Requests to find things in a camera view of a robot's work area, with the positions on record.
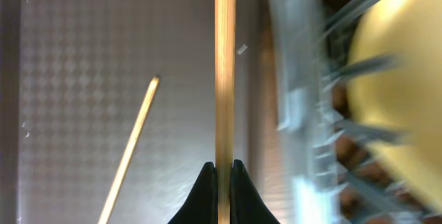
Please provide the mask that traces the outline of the wooden chopstick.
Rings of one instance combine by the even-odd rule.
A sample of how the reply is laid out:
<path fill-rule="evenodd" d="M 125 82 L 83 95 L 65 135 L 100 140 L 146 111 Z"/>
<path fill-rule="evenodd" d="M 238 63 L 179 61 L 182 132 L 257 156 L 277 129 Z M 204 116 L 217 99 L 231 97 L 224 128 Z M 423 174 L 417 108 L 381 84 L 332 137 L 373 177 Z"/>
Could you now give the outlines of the wooden chopstick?
<path fill-rule="evenodd" d="M 120 160 L 115 177 L 114 177 L 113 182 L 110 186 L 108 196 L 106 198 L 106 201 L 105 201 L 104 206 L 102 208 L 101 214 L 99 216 L 99 220 L 97 222 L 98 224 L 107 224 L 109 221 L 109 218 L 111 217 L 111 213 L 113 211 L 113 208 L 114 208 L 115 202 L 117 200 L 120 188 L 121 188 L 122 183 L 124 181 L 124 178 L 125 178 L 128 166 L 130 164 L 133 152 L 134 152 L 137 142 L 140 138 L 142 129 L 144 127 L 144 123 L 145 123 L 146 118 L 148 116 L 148 112 L 150 110 L 151 104 L 152 104 L 153 99 L 155 97 L 155 93 L 156 93 L 159 83 L 160 83 L 160 79 L 157 76 L 153 77 L 153 79 L 149 83 L 149 86 L 146 90 L 146 94 L 145 94 L 144 99 L 142 101 L 141 107 L 140 107 L 139 112 L 137 114 L 135 124 L 133 125 L 133 129 L 132 129 L 131 134 L 129 136 L 126 148 L 123 152 L 122 159 Z"/>
<path fill-rule="evenodd" d="M 215 0 L 215 166 L 218 224 L 229 224 L 235 107 L 236 0 Z"/>

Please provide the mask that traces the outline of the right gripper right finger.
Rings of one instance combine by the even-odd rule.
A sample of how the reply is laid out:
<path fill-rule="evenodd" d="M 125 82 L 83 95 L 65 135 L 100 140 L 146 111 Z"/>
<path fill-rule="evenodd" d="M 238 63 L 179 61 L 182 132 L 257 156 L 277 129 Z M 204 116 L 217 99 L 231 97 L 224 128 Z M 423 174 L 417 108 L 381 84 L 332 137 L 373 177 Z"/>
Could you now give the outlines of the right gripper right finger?
<path fill-rule="evenodd" d="M 235 159 L 231 169 L 230 223 L 279 224 L 269 211 L 249 177 L 241 160 Z"/>

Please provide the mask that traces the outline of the yellow plate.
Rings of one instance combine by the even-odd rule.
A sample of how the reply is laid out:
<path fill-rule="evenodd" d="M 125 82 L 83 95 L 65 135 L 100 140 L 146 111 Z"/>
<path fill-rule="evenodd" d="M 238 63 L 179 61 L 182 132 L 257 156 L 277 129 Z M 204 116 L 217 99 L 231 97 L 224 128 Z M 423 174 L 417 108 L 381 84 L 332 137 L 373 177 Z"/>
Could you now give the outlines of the yellow plate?
<path fill-rule="evenodd" d="M 362 17 L 349 62 L 391 55 L 396 66 L 352 79 L 354 120 L 399 134 L 369 150 L 414 197 L 441 211 L 441 0 L 380 0 Z"/>

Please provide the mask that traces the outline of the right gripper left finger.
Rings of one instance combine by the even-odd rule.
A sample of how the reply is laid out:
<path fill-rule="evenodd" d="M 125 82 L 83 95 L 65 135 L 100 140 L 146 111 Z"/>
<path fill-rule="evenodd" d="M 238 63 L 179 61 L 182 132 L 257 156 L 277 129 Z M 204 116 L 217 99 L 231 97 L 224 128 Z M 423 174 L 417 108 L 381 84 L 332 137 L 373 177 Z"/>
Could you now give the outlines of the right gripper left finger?
<path fill-rule="evenodd" d="M 217 224 L 218 178 L 212 162 L 204 163 L 184 204 L 169 224 Z"/>

